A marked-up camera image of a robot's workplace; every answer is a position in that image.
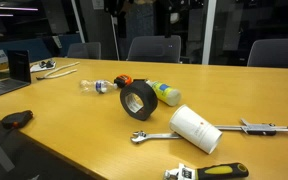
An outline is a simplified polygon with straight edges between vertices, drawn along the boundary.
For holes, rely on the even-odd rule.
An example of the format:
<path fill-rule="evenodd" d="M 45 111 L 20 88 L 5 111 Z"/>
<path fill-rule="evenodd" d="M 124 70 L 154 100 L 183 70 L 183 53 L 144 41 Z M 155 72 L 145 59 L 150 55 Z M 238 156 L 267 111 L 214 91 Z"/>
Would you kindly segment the black masking tape roll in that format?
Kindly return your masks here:
<path fill-rule="evenodd" d="M 124 87 L 120 102 L 131 117 L 141 121 L 148 119 L 158 105 L 154 90 L 145 81 L 134 81 Z"/>

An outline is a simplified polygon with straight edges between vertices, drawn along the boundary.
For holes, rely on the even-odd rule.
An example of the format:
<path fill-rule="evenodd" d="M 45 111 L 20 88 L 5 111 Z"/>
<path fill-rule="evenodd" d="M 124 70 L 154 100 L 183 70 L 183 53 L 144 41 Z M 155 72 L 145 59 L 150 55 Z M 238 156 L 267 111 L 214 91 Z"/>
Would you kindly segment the orange black tape measure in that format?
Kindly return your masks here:
<path fill-rule="evenodd" d="M 114 79 L 114 83 L 119 87 L 119 88 L 124 88 L 127 85 L 130 85 L 132 83 L 132 78 L 129 75 L 126 74 L 121 74 L 118 75 Z"/>

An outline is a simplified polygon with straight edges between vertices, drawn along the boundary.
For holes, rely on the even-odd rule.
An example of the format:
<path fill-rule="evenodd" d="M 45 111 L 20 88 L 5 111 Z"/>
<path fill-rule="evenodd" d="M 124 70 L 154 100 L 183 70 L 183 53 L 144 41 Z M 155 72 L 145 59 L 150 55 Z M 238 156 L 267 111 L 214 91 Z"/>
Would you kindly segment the yellow green glue bottle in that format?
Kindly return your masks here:
<path fill-rule="evenodd" d="M 178 89 L 175 89 L 160 81 L 151 81 L 148 79 L 144 79 L 144 82 L 147 83 L 154 90 L 157 98 L 166 103 L 167 105 L 173 107 L 180 102 L 181 92 Z"/>

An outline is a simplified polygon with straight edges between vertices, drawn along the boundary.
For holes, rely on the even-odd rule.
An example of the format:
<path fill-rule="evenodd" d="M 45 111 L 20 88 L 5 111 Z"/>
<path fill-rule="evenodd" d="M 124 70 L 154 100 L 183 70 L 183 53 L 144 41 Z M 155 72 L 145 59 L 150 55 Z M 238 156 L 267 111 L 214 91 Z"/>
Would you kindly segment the grey office chair middle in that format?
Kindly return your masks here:
<path fill-rule="evenodd" d="M 181 37 L 139 36 L 135 37 L 128 52 L 128 61 L 179 63 Z"/>

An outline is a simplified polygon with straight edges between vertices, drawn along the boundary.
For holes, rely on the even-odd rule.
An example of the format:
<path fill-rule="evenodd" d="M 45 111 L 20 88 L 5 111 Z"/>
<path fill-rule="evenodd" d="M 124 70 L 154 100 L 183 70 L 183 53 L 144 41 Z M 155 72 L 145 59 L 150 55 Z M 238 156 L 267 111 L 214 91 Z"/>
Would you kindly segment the grey office chair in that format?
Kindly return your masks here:
<path fill-rule="evenodd" d="M 179 63 L 181 37 L 139 36 L 135 37 L 128 52 L 128 61 Z"/>
<path fill-rule="evenodd" d="M 247 66 L 288 68 L 288 38 L 256 40 L 251 47 Z"/>
<path fill-rule="evenodd" d="M 101 58 L 101 43 L 74 43 L 69 46 L 68 58 L 81 59 L 100 59 Z"/>

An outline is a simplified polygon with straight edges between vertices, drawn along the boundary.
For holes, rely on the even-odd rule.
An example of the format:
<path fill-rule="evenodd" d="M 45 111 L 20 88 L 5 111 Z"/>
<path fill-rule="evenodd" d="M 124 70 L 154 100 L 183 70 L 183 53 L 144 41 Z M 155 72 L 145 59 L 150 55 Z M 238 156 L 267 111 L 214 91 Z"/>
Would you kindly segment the clear plastic water bottle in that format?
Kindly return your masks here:
<path fill-rule="evenodd" d="M 81 80 L 80 89 L 82 92 L 106 94 L 118 88 L 116 83 L 108 80 Z"/>

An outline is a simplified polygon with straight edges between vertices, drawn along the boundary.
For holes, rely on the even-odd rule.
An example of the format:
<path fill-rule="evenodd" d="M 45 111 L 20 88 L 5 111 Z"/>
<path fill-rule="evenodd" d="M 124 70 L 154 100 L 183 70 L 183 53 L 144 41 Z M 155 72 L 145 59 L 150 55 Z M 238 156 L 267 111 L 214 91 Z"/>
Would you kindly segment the silver open-end wrench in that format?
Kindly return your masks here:
<path fill-rule="evenodd" d="M 160 133 L 160 134 L 148 134 L 144 131 L 137 131 L 133 133 L 130 141 L 134 144 L 140 144 L 150 139 L 180 139 L 181 136 L 177 133 Z"/>

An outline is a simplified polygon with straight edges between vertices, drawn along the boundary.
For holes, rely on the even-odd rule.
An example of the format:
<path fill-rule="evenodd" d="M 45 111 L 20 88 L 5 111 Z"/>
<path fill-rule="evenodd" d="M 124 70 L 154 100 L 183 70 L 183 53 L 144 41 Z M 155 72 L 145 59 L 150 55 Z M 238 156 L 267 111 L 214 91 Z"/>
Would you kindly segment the white paper cup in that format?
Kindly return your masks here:
<path fill-rule="evenodd" d="M 214 151 L 222 137 L 220 130 L 187 105 L 182 105 L 175 111 L 169 127 L 207 154 Z"/>

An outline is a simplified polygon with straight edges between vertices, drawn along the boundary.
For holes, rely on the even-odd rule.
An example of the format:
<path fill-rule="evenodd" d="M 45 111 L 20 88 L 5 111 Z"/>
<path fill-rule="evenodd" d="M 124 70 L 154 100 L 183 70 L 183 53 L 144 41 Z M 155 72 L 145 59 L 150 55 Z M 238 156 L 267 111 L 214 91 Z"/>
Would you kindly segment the grey office chair left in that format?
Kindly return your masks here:
<path fill-rule="evenodd" d="M 81 59 L 100 59 L 101 58 L 101 43 L 74 43 L 69 46 L 68 58 Z"/>

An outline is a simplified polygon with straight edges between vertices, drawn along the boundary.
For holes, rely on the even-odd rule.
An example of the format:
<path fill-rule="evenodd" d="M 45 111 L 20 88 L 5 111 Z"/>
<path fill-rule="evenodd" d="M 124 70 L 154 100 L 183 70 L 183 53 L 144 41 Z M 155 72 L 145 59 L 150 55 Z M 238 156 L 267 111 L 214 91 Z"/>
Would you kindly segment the yellow black adjustable wrench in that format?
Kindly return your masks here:
<path fill-rule="evenodd" d="M 180 163 L 178 168 L 166 170 L 164 180 L 223 180 L 245 178 L 249 171 L 242 163 L 228 163 L 192 169 Z"/>

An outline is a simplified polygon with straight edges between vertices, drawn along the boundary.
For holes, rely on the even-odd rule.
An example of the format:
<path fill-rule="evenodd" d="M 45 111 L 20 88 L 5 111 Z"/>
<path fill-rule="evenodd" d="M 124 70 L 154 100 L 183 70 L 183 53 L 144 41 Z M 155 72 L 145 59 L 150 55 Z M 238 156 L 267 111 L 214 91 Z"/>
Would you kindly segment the white paper with glasses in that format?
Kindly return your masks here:
<path fill-rule="evenodd" d="M 56 67 L 56 62 L 50 59 L 48 61 L 41 61 L 38 64 L 31 66 L 30 72 L 31 73 L 40 72 L 40 71 L 54 69 L 55 67 Z"/>

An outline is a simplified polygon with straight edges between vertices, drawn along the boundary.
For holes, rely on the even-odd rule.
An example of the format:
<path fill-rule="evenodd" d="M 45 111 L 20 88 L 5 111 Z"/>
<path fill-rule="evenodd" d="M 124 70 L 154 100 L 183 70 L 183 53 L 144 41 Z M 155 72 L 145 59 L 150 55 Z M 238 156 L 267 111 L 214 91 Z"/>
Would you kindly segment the silver vernier caliper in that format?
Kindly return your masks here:
<path fill-rule="evenodd" d="M 219 130 L 243 131 L 248 135 L 274 136 L 278 132 L 288 132 L 288 126 L 276 126 L 272 123 L 252 124 L 244 118 L 241 119 L 242 125 L 216 125 Z"/>

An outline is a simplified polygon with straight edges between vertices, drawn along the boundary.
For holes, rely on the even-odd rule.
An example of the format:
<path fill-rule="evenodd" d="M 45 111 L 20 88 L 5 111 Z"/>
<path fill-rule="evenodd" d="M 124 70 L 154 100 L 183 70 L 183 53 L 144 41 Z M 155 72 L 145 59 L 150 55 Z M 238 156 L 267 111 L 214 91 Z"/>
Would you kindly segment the black orange handheld device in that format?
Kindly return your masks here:
<path fill-rule="evenodd" d="M 5 116 L 1 123 L 5 129 L 23 128 L 33 118 L 31 110 L 16 112 Z"/>

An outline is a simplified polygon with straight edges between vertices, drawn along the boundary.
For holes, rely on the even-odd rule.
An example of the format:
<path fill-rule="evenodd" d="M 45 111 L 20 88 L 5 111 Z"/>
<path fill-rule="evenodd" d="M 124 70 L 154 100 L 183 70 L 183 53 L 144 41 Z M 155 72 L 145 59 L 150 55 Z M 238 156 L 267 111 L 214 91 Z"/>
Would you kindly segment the grey office chair right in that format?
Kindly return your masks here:
<path fill-rule="evenodd" d="M 288 68 L 288 38 L 256 40 L 251 47 L 247 66 Z"/>

